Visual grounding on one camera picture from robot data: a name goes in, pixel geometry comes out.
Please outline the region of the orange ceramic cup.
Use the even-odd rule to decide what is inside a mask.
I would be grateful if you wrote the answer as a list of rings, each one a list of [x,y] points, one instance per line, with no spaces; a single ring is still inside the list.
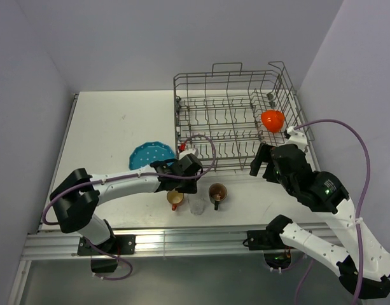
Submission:
[[[171,210],[176,211],[178,206],[180,206],[185,198],[183,193],[179,193],[176,190],[169,191],[167,193],[167,201],[171,204]]]

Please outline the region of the orange bowl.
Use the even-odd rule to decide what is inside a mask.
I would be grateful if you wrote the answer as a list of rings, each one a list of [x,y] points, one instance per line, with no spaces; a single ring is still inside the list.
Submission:
[[[279,133],[285,121],[284,114],[277,110],[267,110],[261,114],[263,126],[272,133]]]

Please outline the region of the clear glass tumbler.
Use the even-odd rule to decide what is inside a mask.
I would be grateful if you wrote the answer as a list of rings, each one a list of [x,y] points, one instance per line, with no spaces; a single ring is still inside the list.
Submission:
[[[206,199],[201,194],[189,194],[188,203],[190,206],[191,214],[199,216],[204,213]]]

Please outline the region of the dark brown mug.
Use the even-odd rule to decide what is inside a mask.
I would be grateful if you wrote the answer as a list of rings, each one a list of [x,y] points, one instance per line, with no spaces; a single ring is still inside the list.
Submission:
[[[215,211],[219,210],[219,204],[227,198],[227,188],[220,183],[212,184],[208,190],[209,200]]]

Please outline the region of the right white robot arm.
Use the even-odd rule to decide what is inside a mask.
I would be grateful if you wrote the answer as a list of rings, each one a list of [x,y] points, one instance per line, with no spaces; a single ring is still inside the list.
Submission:
[[[390,293],[390,254],[367,226],[355,220],[355,207],[341,181],[330,172],[314,171],[305,153],[294,144],[279,147],[260,144],[251,162],[256,176],[262,163],[263,178],[280,184],[299,203],[321,218],[335,233],[334,245],[301,228],[284,215],[275,217],[264,230],[247,232],[250,250],[291,247],[314,258],[338,277],[351,294],[361,285],[360,299],[382,299]]]

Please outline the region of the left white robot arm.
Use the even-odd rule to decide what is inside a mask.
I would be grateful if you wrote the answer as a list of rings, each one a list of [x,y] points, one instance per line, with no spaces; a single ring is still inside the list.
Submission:
[[[107,254],[114,249],[116,237],[108,221],[96,216],[97,207],[133,194],[173,190],[195,194],[201,174],[202,164],[192,153],[120,174],[90,175],[79,168],[54,189],[50,201],[62,233],[78,233],[86,244]]]

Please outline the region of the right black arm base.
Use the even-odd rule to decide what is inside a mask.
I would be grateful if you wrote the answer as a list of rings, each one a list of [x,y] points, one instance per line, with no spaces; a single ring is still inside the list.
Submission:
[[[279,248],[267,230],[247,231],[246,239],[243,240],[242,245],[250,251],[275,250]]]

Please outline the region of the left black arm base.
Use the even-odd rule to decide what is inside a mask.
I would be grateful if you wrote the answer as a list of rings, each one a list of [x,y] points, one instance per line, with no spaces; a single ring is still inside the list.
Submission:
[[[91,245],[85,237],[81,237],[77,249],[79,256],[101,255],[105,252],[111,255],[132,255],[135,251],[136,236],[120,234],[110,237],[108,241],[99,245]]]

